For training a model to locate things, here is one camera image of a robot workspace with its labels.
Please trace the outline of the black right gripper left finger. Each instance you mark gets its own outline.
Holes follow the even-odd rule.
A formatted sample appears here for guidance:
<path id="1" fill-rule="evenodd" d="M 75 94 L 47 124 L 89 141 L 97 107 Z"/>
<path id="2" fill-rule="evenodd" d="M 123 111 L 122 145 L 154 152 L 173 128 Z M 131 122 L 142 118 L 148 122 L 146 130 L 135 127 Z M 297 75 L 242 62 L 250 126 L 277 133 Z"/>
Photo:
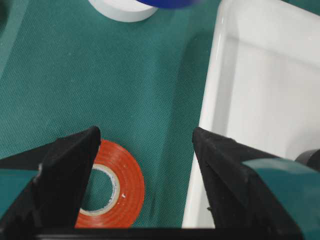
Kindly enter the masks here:
<path id="1" fill-rule="evenodd" d="M 30 240 L 37 230 L 74 228 L 101 144 L 97 126 L 2 158 L 0 237 Z"/>

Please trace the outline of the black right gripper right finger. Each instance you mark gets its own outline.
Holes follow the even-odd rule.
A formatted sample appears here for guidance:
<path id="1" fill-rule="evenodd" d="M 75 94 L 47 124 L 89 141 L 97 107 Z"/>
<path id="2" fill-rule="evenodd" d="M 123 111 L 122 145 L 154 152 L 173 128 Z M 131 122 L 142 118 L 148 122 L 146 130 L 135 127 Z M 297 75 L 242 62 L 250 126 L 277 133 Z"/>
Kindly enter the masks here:
<path id="1" fill-rule="evenodd" d="M 243 240 L 319 239 L 319 171 L 200 127 L 192 143 L 218 230 Z"/>

